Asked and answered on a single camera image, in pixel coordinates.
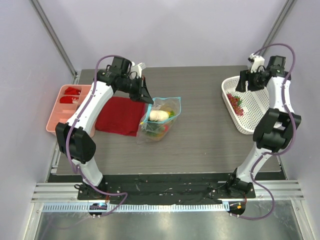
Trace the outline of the clear zip top bag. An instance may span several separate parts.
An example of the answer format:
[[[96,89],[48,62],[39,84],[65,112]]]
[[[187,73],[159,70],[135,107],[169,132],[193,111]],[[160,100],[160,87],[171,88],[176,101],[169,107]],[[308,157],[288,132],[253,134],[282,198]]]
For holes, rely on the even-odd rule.
[[[136,133],[138,144],[159,142],[181,114],[180,97],[154,97],[140,119]]]

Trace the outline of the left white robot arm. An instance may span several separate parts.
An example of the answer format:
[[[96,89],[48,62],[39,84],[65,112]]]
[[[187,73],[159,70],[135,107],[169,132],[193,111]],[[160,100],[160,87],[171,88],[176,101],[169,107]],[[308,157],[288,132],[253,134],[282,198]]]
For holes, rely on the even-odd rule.
[[[135,64],[119,55],[111,55],[112,63],[105,69],[95,67],[93,83],[76,112],[55,127],[57,143],[73,171],[82,176],[89,194],[100,200],[107,192],[106,181],[94,158],[96,144],[90,137],[94,123],[104,105],[115,92],[127,93],[135,102],[153,104],[143,70],[145,63]]]

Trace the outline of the white toy radish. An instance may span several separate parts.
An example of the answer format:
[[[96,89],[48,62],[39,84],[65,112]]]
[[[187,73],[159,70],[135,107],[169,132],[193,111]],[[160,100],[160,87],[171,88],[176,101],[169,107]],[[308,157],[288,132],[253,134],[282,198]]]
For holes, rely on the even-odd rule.
[[[149,121],[151,122],[163,122],[169,118],[168,112],[164,110],[151,110],[149,113]]]

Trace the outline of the red toy chili pepper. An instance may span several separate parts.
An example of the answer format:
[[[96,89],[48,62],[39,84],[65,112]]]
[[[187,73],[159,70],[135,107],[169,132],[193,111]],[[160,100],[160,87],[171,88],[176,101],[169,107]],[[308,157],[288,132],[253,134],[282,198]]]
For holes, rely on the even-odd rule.
[[[170,129],[169,126],[164,125],[160,128],[160,133],[166,133]]]

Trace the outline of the toy pineapple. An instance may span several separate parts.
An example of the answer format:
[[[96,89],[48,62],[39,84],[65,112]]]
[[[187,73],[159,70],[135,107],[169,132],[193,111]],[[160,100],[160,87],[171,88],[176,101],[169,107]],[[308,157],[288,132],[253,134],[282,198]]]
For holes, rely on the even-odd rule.
[[[149,123],[145,129],[146,135],[148,135],[149,137],[152,137],[152,138],[160,138],[161,139],[166,134],[166,132],[160,133],[160,128],[162,126],[167,126],[167,125],[157,124],[154,122]]]

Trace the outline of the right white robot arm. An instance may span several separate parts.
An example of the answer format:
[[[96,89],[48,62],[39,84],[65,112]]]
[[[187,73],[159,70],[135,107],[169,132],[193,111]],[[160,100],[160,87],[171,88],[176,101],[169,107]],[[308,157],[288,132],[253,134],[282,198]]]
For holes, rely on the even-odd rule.
[[[286,58],[271,56],[267,66],[265,59],[254,53],[248,60],[251,67],[240,72],[235,89],[240,93],[267,90],[269,108],[254,129],[250,153],[227,180],[225,190],[233,198],[253,192],[258,171],[271,156],[289,148],[302,121],[291,106],[291,73],[285,70]]]

